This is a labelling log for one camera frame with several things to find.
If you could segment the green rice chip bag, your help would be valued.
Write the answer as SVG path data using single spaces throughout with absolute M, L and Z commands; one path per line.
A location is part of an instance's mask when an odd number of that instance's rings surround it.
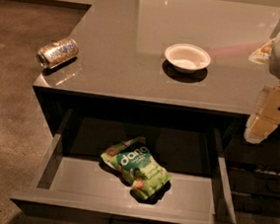
M 151 154 L 146 139 L 136 137 L 104 150 L 101 159 L 117 170 L 141 200 L 148 200 L 168 185 L 172 176 Z

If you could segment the open grey top drawer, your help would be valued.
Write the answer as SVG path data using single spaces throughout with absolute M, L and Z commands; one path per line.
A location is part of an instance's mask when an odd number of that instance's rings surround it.
M 139 134 L 146 134 L 150 152 L 172 176 L 148 200 L 101 159 L 108 146 Z M 68 111 L 30 187 L 11 198 L 27 215 L 73 222 L 241 224 L 222 152 L 216 128 L 129 124 Z

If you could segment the white paper bowl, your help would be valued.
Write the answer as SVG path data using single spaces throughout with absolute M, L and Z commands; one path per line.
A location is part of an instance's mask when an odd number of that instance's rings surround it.
M 173 44 L 165 50 L 166 61 L 172 64 L 176 71 L 194 73 L 210 65 L 211 57 L 202 48 L 193 44 Z

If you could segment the dark grey counter cabinet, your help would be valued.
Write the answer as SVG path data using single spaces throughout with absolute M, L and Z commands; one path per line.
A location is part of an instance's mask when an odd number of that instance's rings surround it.
M 48 127 L 67 109 L 119 122 L 219 128 L 232 162 L 280 166 L 280 124 L 259 144 L 244 138 L 264 87 L 280 79 L 250 55 L 273 36 L 279 0 L 96 0 L 70 35 L 77 55 L 33 83 Z M 178 72 L 173 44 L 193 44 L 210 65 Z

